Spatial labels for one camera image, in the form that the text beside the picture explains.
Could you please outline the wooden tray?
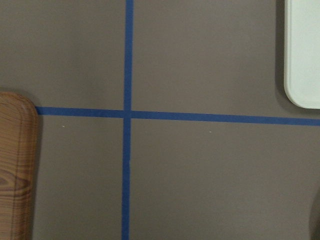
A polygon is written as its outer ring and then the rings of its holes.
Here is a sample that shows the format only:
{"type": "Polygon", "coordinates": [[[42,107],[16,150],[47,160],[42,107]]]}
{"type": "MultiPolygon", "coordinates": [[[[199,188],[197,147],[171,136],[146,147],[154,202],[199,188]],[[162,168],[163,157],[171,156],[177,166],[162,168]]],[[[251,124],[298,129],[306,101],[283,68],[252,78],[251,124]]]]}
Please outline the wooden tray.
{"type": "Polygon", "coordinates": [[[0,238],[30,239],[38,114],[14,92],[0,93],[0,238]]]}

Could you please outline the cream bear serving tray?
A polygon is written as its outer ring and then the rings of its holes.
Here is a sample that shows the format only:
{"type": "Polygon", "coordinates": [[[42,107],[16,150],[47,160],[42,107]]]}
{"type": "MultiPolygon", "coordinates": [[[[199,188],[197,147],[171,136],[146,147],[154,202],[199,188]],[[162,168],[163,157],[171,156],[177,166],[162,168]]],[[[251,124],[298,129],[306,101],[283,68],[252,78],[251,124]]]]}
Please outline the cream bear serving tray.
{"type": "Polygon", "coordinates": [[[304,109],[320,108],[320,2],[286,0],[284,90],[304,109]]]}

